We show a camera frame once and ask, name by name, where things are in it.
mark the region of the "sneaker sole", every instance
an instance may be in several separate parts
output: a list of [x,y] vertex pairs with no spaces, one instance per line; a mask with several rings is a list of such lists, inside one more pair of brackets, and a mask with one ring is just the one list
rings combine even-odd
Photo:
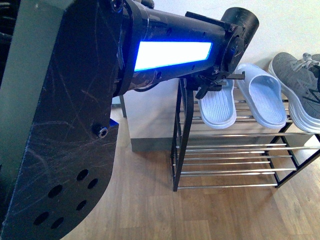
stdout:
[[320,134],[320,120],[311,117],[306,113],[295,92],[287,87],[284,83],[282,83],[281,80],[277,77],[272,67],[272,63],[273,60],[269,64],[268,72],[279,80],[281,84],[281,92],[288,98],[289,113],[294,124],[302,131],[313,134]]

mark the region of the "glowing light panel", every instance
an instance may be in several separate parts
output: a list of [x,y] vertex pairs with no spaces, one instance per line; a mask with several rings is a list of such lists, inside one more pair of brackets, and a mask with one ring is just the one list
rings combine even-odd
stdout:
[[206,60],[211,42],[141,41],[134,71]]

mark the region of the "light blue slide sandal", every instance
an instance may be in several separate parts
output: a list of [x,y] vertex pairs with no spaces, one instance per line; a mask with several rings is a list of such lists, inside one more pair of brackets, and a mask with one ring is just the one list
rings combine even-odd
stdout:
[[214,129],[225,129],[236,121],[234,80],[226,80],[221,91],[208,91],[198,100],[203,122]]
[[281,98],[279,80],[258,66],[242,63],[236,74],[245,71],[245,79],[237,84],[255,120],[270,129],[280,129],[286,124],[286,111]]

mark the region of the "circular hole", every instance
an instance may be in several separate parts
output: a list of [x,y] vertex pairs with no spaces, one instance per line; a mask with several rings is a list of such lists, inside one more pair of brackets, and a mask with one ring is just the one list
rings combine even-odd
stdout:
[[93,179],[89,184],[88,184],[88,189],[93,189],[94,186],[98,183],[98,178]]
[[33,225],[39,226],[42,224],[47,218],[49,217],[49,213],[45,211],[44,213],[41,213],[33,222]]
[[84,208],[84,206],[87,204],[87,200],[83,200],[82,202],[80,202],[79,204],[78,204],[78,206],[76,207],[76,210],[77,211],[80,211],[81,209],[83,209]]
[[62,185],[57,185],[50,190],[50,192],[48,193],[48,197],[52,199],[55,196],[57,196],[61,191],[62,191]]
[[51,226],[51,229],[57,229],[63,222],[64,222],[64,218],[60,217],[58,218]]
[[101,136],[102,136],[102,137],[104,137],[106,134],[107,134],[107,130],[103,130],[103,131],[101,132]]
[[158,73],[156,74],[156,79],[161,78],[161,74],[162,74],[162,72],[158,72]]
[[166,30],[166,34],[167,34],[168,36],[170,36],[171,33],[172,33],[172,28],[169,27],[169,28]]
[[82,170],[82,171],[78,174],[78,176],[76,177],[76,180],[77,180],[77,181],[82,181],[83,179],[85,179],[85,177],[88,175],[88,173],[89,173],[89,170],[88,170],[88,169]]

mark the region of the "screw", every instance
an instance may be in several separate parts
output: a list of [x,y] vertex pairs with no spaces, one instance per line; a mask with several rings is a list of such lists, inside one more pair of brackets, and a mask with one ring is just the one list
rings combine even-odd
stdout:
[[105,138],[106,136],[107,136],[107,134],[108,134],[108,128],[106,128],[105,126],[104,127],[101,127],[101,129],[100,129],[100,131],[99,131],[99,133],[98,133],[98,137],[100,138],[100,139],[103,139],[103,138]]
[[111,0],[110,5],[111,5],[112,11],[114,11],[117,14],[120,13],[124,8],[123,0]]

